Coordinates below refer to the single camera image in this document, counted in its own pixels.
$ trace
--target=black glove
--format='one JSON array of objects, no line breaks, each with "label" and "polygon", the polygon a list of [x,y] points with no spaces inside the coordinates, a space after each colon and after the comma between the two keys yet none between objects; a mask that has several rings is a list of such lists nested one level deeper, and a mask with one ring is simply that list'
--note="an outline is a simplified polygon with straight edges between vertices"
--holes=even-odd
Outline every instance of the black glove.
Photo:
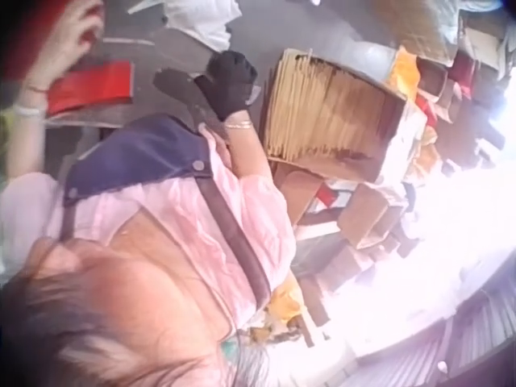
[{"label": "black glove", "polygon": [[217,54],[211,58],[206,72],[211,80],[201,75],[195,78],[195,84],[218,119],[225,121],[229,115],[248,108],[246,101],[257,73],[243,54],[235,51]]}]

